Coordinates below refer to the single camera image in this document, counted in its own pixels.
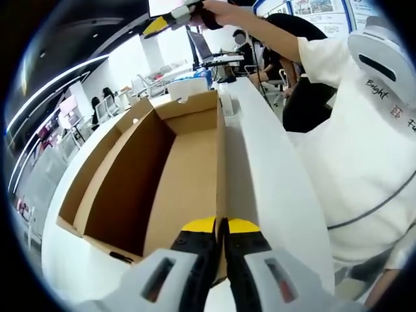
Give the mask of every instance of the laptop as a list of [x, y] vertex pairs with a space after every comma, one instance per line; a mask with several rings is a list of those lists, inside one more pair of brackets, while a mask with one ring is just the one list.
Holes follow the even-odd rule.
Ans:
[[217, 55], [213, 54], [202, 34], [193, 31], [188, 31], [188, 34], [193, 44], [195, 45], [196, 51], [198, 52], [201, 61], [205, 64], [238, 62], [242, 58], [241, 56], [225, 55], [223, 53]]
[[209, 49], [207, 41], [203, 37], [203, 34], [198, 32], [188, 31], [190, 39], [195, 45], [196, 51], [198, 52], [201, 61], [203, 63], [211, 62], [214, 59], [214, 55]]

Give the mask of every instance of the white table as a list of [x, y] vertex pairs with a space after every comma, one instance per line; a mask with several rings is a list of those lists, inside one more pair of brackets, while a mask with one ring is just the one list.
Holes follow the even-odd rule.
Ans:
[[[226, 117], [230, 215], [258, 223], [273, 248], [284, 246], [312, 268], [332, 293], [333, 264], [326, 226], [302, 163], [279, 120], [247, 78], [230, 84], [229, 92], [239, 100], [236, 115]], [[76, 172], [120, 117], [98, 128], [74, 158], [55, 192], [45, 222], [44, 276], [72, 302], [105, 296], [117, 288], [121, 275], [129, 268], [55, 223]], [[231, 310], [235, 307], [228, 282], [211, 290], [205, 310], [220, 311], [224, 306]]]

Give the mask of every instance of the black cable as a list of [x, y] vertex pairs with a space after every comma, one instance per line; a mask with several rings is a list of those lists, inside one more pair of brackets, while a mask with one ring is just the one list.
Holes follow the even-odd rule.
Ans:
[[404, 190], [404, 188], [411, 182], [411, 180], [413, 180], [413, 178], [416, 176], [416, 170], [414, 171], [414, 173], [412, 173], [412, 175], [410, 176], [410, 178], [401, 186], [398, 188], [398, 190], [396, 192], [394, 192], [390, 197], [388, 197], [388, 199], [386, 199], [385, 201], [383, 201], [382, 203], [380, 203], [379, 205], [377, 205], [376, 207], [374, 207], [373, 209], [370, 209], [369, 211], [367, 211], [366, 213], [363, 213], [361, 216], [358, 216], [354, 219], [351, 219], [349, 221], [340, 223], [340, 224], [336, 224], [334, 226], [328, 226], [327, 229], [328, 231], [332, 230], [332, 229], [338, 229], [338, 228], [342, 228], [344, 226], [349, 226], [350, 224], [353, 224], [357, 221], [360, 221], [361, 219], [365, 218], [366, 216], [371, 215], [372, 213], [375, 213], [378, 209], [384, 207], [385, 205], [387, 205], [393, 198], [395, 198], [396, 196], [398, 196], [402, 190]]
[[254, 44], [253, 44], [253, 55], [254, 55], [255, 68], [256, 68], [256, 70], [257, 70], [257, 78], [259, 79], [259, 85], [260, 85], [260, 87], [261, 87], [261, 91], [263, 92], [263, 97], [264, 97], [264, 99], [266, 100], [266, 102], [267, 102], [268, 106], [270, 106], [270, 108], [272, 108], [272, 105], [270, 104], [270, 102], [268, 101], [268, 98], [267, 98], [267, 96], [266, 96], [266, 91], [265, 91], [265, 88], [264, 88], [264, 86], [262, 85], [261, 80], [260, 80], [260, 67], [259, 67], [259, 63], [258, 63], [258, 61], [257, 61], [257, 57], [256, 57], [256, 55], [255, 55], [255, 47], [254, 47]]

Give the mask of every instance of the white t-shirt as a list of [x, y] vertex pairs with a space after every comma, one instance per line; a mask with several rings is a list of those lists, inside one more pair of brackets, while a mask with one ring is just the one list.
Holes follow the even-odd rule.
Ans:
[[[338, 88], [331, 118], [297, 146], [332, 226], [376, 207], [414, 173], [413, 112], [358, 68], [346, 40], [298, 42], [309, 80]], [[415, 218], [416, 178], [372, 215], [329, 232], [336, 266], [356, 265], [391, 248]]]

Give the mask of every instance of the window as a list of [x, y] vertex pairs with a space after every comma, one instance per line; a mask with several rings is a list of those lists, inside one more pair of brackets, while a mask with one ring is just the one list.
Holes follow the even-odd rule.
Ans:
[[185, 27], [175, 31], [168, 29], [157, 36], [157, 41], [161, 49], [163, 61], [166, 65], [186, 60], [193, 62], [192, 50], [188, 40]]
[[147, 76], [150, 73], [149, 64], [138, 35], [128, 39], [111, 52], [109, 64], [114, 81], [119, 88], [130, 86], [131, 79], [138, 74]]

